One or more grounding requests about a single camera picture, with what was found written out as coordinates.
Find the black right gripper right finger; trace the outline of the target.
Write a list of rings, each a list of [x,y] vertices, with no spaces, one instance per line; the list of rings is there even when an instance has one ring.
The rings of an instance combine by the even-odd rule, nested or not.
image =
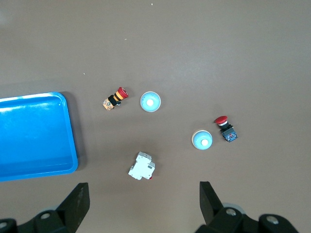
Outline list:
[[[224,207],[210,182],[200,182],[200,209],[205,220],[198,233],[241,233],[243,215],[237,209]]]

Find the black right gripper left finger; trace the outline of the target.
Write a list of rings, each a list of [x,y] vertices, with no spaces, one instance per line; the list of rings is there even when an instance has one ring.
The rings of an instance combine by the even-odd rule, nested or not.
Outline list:
[[[90,208],[88,183],[79,183],[55,209],[34,218],[35,233],[74,233]]]

